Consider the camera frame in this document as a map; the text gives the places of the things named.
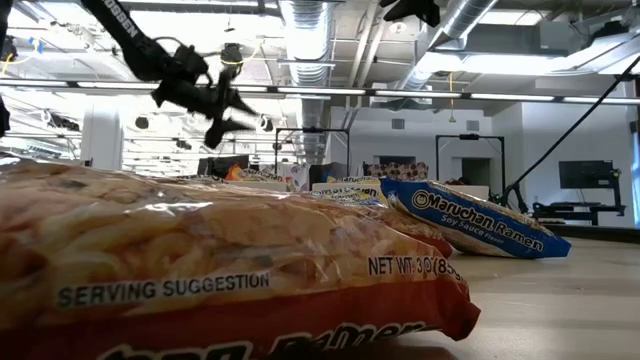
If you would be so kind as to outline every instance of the black metal frame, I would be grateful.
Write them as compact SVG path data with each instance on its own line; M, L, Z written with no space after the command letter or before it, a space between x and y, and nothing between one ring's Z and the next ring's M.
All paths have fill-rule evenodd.
M460 135L436 135L436 179L440 180L440 139L448 138L448 139L460 139L466 141L478 141L480 139L494 139L500 141L500 158L502 164L500 164L502 168L502 192L504 192L507 187L506 180L506 167L504 160L504 136L482 136L477 134L460 134Z
M278 136L281 131L302 131L303 134L320 134L320 133L332 133L332 132L340 132L347 135L347 176L349 176L351 172L351 136L349 135L348 129L323 129L323 128L276 128L276 142L273 143L273 149L275 151L275 174L278 175L278 145L279 140Z

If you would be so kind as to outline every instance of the doorway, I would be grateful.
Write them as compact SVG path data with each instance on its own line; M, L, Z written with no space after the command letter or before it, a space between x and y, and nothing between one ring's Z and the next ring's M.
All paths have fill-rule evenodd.
M470 185L491 186L491 159L462 158L462 177Z

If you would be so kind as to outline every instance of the table surface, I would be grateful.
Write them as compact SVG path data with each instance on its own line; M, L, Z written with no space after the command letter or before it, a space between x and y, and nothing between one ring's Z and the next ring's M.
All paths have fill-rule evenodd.
M570 241L566 259L452 258L482 309L465 340L417 333L327 357L640 360L640 246Z

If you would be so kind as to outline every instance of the blue ramen package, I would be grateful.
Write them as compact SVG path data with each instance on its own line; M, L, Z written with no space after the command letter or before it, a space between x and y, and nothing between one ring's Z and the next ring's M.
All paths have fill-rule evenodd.
M433 181L382 180L389 205L435 226L459 251L538 259L565 257L571 244L535 220Z

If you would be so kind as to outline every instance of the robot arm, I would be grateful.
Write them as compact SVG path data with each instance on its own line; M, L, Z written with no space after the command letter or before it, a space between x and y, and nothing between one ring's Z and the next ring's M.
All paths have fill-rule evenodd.
M211 87L213 80L208 74L209 66L204 58L195 52L193 46L180 45L171 56L157 41L142 32L117 0L81 2L120 45L124 60L133 74L142 81L160 81L159 87L151 93L158 106L164 101L169 101L213 120L205 137L207 146L217 147L225 132L252 129L232 120L222 120L222 115L228 107L258 115L242 101L238 92L230 87L231 81L239 74L238 67L225 67L220 73L218 85ZM3 35L3 40L10 10L11 4L7 8L0 8L0 11L3 11L0 13L0 35ZM203 75L207 77L209 84L206 87L196 86L196 82Z

